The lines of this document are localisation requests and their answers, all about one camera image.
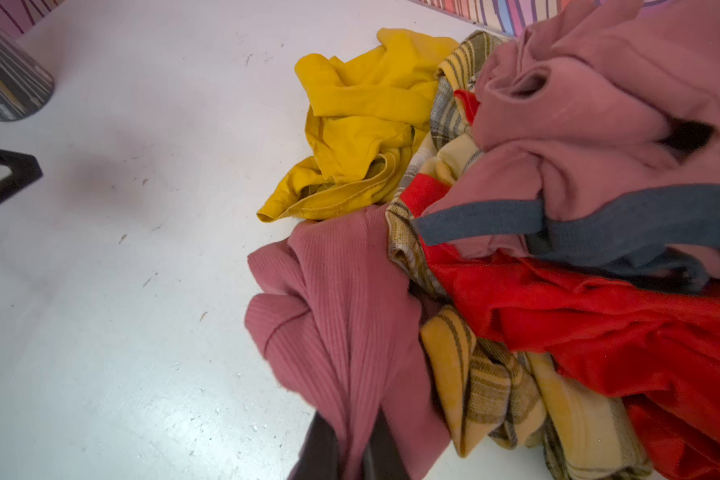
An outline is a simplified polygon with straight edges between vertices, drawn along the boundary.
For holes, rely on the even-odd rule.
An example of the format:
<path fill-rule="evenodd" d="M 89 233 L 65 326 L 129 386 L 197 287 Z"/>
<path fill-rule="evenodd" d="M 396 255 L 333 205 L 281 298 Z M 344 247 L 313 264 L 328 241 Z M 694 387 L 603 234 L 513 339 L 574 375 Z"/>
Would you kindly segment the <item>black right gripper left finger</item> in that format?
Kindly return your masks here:
<path fill-rule="evenodd" d="M 338 480 L 340 463 L 337 436 L 331 425 L 315 412 L 290 479 Z"/>

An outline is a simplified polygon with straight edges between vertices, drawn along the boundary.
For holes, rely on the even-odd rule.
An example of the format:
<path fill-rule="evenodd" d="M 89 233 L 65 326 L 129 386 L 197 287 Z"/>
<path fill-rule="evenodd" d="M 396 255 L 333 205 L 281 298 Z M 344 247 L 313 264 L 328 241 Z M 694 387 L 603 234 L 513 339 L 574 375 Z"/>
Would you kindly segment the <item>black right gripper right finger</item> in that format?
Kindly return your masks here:
<path fill-rule="evenodd" d="M 364 480 L 409 480 L 384 412 L 380 410 L 363 453 Z"/>

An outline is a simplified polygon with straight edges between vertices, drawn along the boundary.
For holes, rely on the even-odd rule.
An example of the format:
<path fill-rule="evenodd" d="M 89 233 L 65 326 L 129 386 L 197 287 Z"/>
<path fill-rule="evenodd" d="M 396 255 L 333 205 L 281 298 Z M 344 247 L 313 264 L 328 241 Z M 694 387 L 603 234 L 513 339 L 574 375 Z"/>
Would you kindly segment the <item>pink ribbed cloth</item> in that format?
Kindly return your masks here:
<path fill-rule="evenodd" d="M 440 305 L 387 255 L 385 208 L 318 223 L 251 253 L 260 293 L 244 323 L 275 377 L 333 428 L 343 476 L 384 416 L 413 479 L 427 475 L 450 442 L 434 402 L 423 321 Z"/>

